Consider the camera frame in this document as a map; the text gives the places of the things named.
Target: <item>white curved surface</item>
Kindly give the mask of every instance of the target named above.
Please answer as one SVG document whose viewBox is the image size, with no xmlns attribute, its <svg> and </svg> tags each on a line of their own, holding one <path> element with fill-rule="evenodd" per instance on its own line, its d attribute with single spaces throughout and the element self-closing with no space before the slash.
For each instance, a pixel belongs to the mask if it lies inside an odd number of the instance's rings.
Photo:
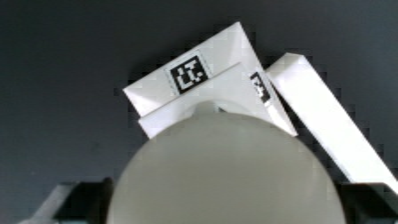
<svg viewBox="0 0 398 224">
<path fill-rule="evenodd" d="M 259 119 L 197 115 L 129 161 L 108 224 L 344 223 L 334 185 L 295 138 Z"/>
</svg>

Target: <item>dark gray wall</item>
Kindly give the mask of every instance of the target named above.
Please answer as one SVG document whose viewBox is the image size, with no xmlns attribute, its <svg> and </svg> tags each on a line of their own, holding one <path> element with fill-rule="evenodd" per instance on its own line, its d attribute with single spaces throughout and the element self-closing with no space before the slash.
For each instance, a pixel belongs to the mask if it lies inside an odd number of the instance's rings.
<svg viewBox="0 0 398 224">
<path fill-rule="evenodd" d="M 396 0 L 0 0 L 0 223 L 58 182 L 117 178 L 145 142 L 121 88 L 236 20 L 264 63 L 312 57 L 398 165 Z"/>
</svg>

